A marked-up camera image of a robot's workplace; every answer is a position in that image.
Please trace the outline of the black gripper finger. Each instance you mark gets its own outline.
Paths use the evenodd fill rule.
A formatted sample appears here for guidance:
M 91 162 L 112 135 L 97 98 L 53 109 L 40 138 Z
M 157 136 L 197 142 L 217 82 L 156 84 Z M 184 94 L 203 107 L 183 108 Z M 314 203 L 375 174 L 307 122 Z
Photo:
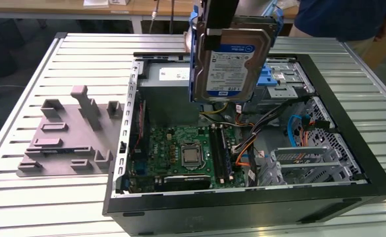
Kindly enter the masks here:
M 229 28 L 239 0 L 205 1 L 205 50 L 216 50 L 221 30 Z

